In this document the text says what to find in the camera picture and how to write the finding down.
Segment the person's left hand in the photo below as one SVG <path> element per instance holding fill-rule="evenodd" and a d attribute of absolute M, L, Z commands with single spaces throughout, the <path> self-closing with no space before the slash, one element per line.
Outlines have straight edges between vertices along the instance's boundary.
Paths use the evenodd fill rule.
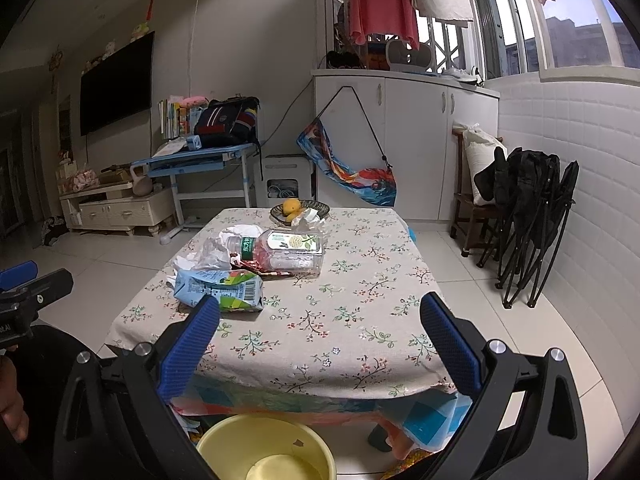
<path fill-rule="evenodd" d="M 13 439 L 25 441 L 29 419 L 24 411 L 23 398 L 17 391 L 15 366 L 6 356 L 1 357 L 0 365 L 0 414 Z"/>

